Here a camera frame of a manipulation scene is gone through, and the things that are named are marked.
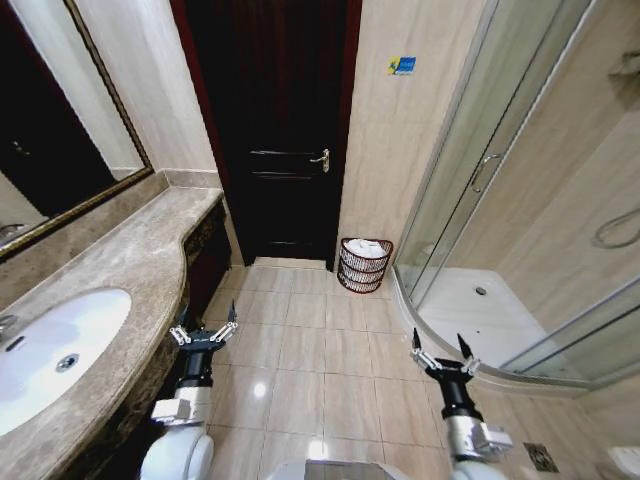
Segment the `door lock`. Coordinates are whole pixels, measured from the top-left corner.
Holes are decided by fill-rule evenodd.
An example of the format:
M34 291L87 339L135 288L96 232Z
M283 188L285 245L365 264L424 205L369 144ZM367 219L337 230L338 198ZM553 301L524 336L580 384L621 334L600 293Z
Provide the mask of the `door lock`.
M322 162L322 171L327 173L329 171L329 149L325 148L322 151L322 156L320 158L312 158L309 160L311 163Z

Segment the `wicker basket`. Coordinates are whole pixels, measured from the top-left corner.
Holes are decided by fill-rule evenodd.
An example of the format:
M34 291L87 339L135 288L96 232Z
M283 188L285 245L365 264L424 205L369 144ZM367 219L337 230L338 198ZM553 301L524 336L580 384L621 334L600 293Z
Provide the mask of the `wicker basket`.
M361 257L347 249L352 238L343 238L338 263L338 281L346 289L356 293L371 293L382 284L385 269L393 252L393 243L388 240L371 240L378 242L387 253L380 258Z

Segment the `sink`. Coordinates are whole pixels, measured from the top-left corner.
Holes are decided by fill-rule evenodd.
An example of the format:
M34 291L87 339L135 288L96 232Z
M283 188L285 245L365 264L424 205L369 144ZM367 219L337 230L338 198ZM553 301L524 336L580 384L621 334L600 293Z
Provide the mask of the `sink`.
M91 367L124 323L131 296L95 290L61 303L0 343L0 435L56 401Z

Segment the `vanity cabinet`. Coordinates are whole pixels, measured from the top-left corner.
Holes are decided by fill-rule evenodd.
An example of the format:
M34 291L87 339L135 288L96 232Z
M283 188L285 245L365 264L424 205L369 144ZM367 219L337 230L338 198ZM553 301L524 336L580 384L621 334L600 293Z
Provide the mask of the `vanity cabinet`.
M222 202L218 202L184 242L187 278L173 323L189 330L202 326L207 305L229 268L231 247L224 219ZM184 361L167 332L133 389L64 478L137 478L144 455L163 431L150 421L155 400L173 397Z

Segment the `floor drain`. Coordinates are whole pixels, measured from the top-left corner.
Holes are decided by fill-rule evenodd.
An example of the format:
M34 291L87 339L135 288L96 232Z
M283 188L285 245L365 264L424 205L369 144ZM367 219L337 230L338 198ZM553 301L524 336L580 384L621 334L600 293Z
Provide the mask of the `floor drain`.
M77 353L72 353L70 355L67 355L66 357L63 357L62 360L60 360L56 365L56 372L62 373L69 370L76 363L78 363L79 356L80 355L78 355Z
M558 473L558 467L556 466L553 458L549 454L547 447L541 443L526 443L524 442L524 448L529 453L529 458L533 462L538 472L553 472Z

